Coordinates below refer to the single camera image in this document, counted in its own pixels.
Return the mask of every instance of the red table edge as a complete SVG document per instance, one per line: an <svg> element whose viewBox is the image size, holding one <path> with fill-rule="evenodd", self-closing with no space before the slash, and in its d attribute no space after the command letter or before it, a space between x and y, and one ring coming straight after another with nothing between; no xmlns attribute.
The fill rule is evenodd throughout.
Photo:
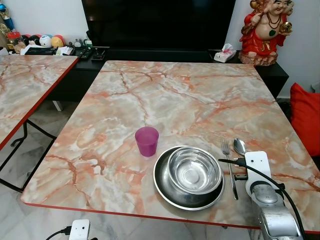
<svg viewBox="0 0 320 240"><path fill-rule="evenodd" d="M91 209L81 209L81 208L73 208L73 207L63 207L63 206L51 206L51 205L43 205L37 203L26 203L21 200L24 204L32 207L42 207L49 209L61 209L61 210L72 210L72 211L80 211L80 212L89 212L89 213L98 213L98 214L111 214L111 215L120 215L120 216L128 216L128 217L138 217L144 219L159 219L159 220L167 220L167 221L175 221L175 222L183 222L183 223L192 223L192 224L205 224L205 225L213 225L213 226L222 226L222 227L232 227L232 228L241 228L241 229L257 229L258 226L245 226L245 225L234 225L227 223L215 223L215 222L206 222L206 221L194 221L188 219L178 219L178 218L168 218L161 216L149 216L149 215L139 215L133 213L123 213L123 212L113 212L113 211L101 211L101 210L91 210ZM320 234L320 231L306 231L307 234Z"/></svg>
<svg viewBox="0 0 320 240"><path fill-rule="evenodd" d="M58 83L65 77L65 75L74 67L79 58L77 57L74 62L64 71L64 73L55 81L54 84L45 92L45 94L35 103L35 105L24 115L24 117L18 122L18 124L12 129L12 131L6 136L6 138L0 143L0 150L9 142L18 129L24 124L24 122L34 113L43 100L49 95L49 93L58 85Z"/></svg>

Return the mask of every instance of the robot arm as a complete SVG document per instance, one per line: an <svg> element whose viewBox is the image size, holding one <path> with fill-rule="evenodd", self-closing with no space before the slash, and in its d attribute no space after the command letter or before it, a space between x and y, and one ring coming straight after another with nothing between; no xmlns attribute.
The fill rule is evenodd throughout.
<svg viewBox="0 0 320 240"><path fill-rule="evenodd" d="M265 181L251 185L253 212L264 240L303 240L295 218L282 196Z"/></svg>
<svg viewBox="0 0 320 240"><path fill-rule="evenodd" d="M286 208L283 197L275 191L281 185L272 180L269 160L264 151L247 152L245 158L239 158L237 161L219 161L247 168L247 176L236 176L235 179L246 180L245 190L251 197L254 218L261 227L264 240L304 239L301 220L298 221L298 225ZM298 217L299 213L293 201L286 192L284 193Z"/></svg>

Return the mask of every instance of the plastic cup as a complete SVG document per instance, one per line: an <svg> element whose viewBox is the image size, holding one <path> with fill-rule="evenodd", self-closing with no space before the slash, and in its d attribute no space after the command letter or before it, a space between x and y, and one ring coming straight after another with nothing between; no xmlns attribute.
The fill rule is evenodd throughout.
<svg viewBox="0 0 320 240"><path fill-rule="evenodd" d="M135 132L135 140L141 155L151 157L156 153L159 132L151 127L144 126Z"/></svg>

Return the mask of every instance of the red cushion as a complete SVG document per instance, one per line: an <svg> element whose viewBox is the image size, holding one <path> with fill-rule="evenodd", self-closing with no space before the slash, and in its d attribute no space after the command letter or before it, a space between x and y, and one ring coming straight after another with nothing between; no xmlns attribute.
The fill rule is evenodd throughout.
<svg viewBox="0 0 320 240"><path fill-rule="evenodd" d="M320 93L291 87L291 124L310 156L320 156Z"/></svg>

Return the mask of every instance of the black cable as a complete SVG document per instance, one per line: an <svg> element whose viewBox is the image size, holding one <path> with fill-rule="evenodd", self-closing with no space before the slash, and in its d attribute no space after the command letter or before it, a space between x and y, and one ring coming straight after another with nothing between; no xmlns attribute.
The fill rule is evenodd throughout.
<svg viewBox="0 0 320 240"><path fill-rule="evenodd" d="M58 234L70 235L70 232L71 232L71 226L67 226L65 229L61 229L60 231L57 231L54 234L50 235L46 240L49 240L49 239L51 239L52 237L54 237L55 235L58 235Z"/></svg>
<svg viewBox="0 0 320 240"><path fill-rule="evenodd" d="M267 175L263 174L262 172L256 170L255 168L251 167L251 166L247 166L243 163L241 163L240 161L233 161L233 160L227 160L227 159L219 159L220 162L223 162L223 163L228 163L228 164L237 164L239 165L240 167L244 167L244 168L247 168L259 175L261 175L262 177L264 177L265 179L269 180L271 183L273 183L274 185L276 185L277 188L279 188L283 194L285 195L285 197L288 199L289 203L291 204L292 206L292 209L294 211L294 214L296 216L296 220L298 222L298 226L300 228L300 233L301 233L301 236L303 238L303 240L307 240L306 238L306 234L305 234L305 230L304 230L304 226L302 224L302 220L300 218L300 215L299 215L299 212L298 212L298 209L294 203L294 201L291 199L291 197L289 196L289 194L281 187L280 184L278 184L275 180L273 180L272 178L268 177Z"/></svg>
<svg viewBox="0 0 320 240"><path fill-rule="evenodd" d="M61 234L62 230L55 232L54 234L50 235L46 240L51 239L52 237L54 237L55 235Z"/></svg>

